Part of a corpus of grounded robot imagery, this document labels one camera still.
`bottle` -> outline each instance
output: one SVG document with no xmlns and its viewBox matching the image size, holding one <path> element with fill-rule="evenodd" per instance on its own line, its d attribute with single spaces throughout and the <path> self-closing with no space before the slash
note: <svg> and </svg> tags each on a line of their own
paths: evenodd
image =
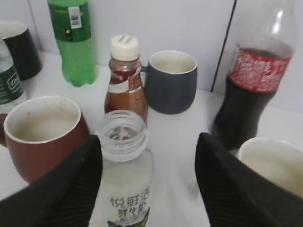
<svg viewBox="0 0 303 227">
<path fill-rule="evenodd" d="M 295 0 L 276 0 L 266 16 L 237 42 L 223 105 L 212 134 L 228 149 L 256 136 L 259 118 L 275 96 L 294 54 L 298 31 Z"/>
<path fill-rule="evenodd" d="M 15 106 L 26 101 L 27 96 L 22 87 L 5 42 L 0 39 L 0 143 L 5 144 L 3 123 L 7 114 Z"/>
<path fill-rule="evenodd" d="M 103 227 L 145 227 L 154 159 L 143 119 L 132 111 L 112 111 L 96 134 L 102 147 L 103 176 L 91 222 Z"/>
<path fill-rule="evenodd" d="M 87 0 L 48 0 L 48 6 L 65 80 L 75 87 L 93 84 L 96 66 Z"/>
<path fill-rule="evenodd" d="M 111 57 L 111 80 L 105 100 L 105 113 L 131 110 L 147 123 L 148 105 L 140 78 L 142 65 L 138 39 L 130 35 L 113 37 Z"/>
</svg>

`bottle opening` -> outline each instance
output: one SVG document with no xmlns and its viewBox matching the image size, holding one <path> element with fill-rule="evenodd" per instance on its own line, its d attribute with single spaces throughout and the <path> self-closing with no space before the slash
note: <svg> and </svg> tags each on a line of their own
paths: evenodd
<svg viewBox="0 0 303 227">
<path fill-rule="evenodd" d="M 143 119 L 132 111 L 107 113 L 97 127 L 103 157 L 110 161 L 130 161 L 147 147 L 148 136 Z"/>
</svg>

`black mug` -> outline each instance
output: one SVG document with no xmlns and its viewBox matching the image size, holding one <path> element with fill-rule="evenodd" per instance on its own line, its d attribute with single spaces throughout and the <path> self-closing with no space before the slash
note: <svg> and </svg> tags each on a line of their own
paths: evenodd
<svg viewBox="0 0 303 227">
<path fill-rule="evenodd" d="M 197 62 L 179 51 L 162 51 L 151 56 L 145 78 L 149 106 L 163 114 L 178 114 L 193 103 L 197 87 Z"/>
<path fill-rule="evenodd" d="M 42 64 L 26 24 L 18 21 L 0 21 L 0 39 L 8 46 L 21 80 L 37 75 Z"/>
</svg>

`brown mug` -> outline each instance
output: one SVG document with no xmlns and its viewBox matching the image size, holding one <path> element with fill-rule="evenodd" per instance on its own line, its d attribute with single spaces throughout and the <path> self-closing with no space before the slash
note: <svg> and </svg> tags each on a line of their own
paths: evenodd
<svg viewBox="0 0 303 227">
<path fill-rule="evenodd" d="M 61 96 L 22 103 L 7 115 L 3 127 L 16 169 L 28 183 L 52 170 L 90 137 L 79 106 Z"/>
</svg>

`white bottle cap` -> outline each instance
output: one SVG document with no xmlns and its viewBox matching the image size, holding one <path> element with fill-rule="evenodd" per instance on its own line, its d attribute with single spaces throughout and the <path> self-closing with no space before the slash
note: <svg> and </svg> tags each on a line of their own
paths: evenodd
<svg viewBox="0 0 303 227">
<path fill-rule="evenodd" d="M 140 56 L 139 40 L 131 35 L 117 35 L 111 41 L 112 58 L 133 61 Z"/>
</svg>

